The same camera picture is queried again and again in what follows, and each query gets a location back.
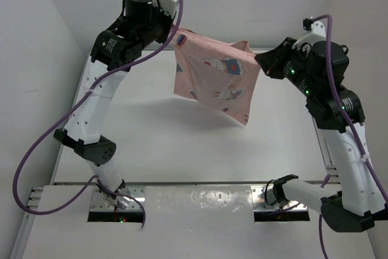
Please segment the pink bunny print pillowcase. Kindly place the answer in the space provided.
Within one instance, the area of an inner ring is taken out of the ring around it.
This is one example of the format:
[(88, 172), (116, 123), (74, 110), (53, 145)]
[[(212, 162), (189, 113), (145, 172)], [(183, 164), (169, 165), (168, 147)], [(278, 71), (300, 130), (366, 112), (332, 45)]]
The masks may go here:
[(247, 125), (261, 70), (249, 43), (226, 43), (180, 27), (173, 44), (174, 94)]

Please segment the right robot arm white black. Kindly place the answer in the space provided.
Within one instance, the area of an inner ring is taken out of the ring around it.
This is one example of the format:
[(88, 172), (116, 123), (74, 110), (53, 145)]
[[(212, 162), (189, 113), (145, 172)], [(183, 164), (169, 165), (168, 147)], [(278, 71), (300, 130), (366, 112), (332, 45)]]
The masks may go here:
[(281, 45), (255, 56), (272, 79), (288, 79), (305, 97), (306, 108), (322, 134), (330, 166), (341, 190), (330, 192), (294, 174), (273, 181), (275, 202), (297, 201), (319, 212), (335, 232), (364, 232), (387, 219), (387, 203), (367, 166), (365, 116), (356, 93), (342, 85), (348, 48), (334, 42)]

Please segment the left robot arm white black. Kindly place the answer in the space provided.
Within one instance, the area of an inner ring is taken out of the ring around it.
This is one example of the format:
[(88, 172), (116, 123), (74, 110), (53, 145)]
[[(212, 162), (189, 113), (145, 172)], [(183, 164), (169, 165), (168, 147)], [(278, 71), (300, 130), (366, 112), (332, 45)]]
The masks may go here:
[(87, 90), (66, 125), (54, 132), (62, 145), (85, 159), (99, 184), (115, 198), (125, 187), (113, 162), (116, 144), (102, 135), (113, 96), (129, 70), (152, 42), (166, 43), (181, 0), (122, 0), (116, 21), (102, 31), (87, 60)]

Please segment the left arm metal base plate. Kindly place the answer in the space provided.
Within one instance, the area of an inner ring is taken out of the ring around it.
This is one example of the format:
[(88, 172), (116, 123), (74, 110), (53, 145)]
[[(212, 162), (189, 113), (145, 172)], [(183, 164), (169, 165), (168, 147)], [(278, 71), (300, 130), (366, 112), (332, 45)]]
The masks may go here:
[(91, 212), (113, 212), (119, 210), (121, 212), (137, 212), (142, 211), (141, 206), (145, 203), (145, 189), (143, 187), (130, 187), (125, 190), (125, 194), (131, 195), (131, 198), (117, 196), (115, 199), (104, 193), (98, 187), (95, 187), (92, 192), (90, 201)]

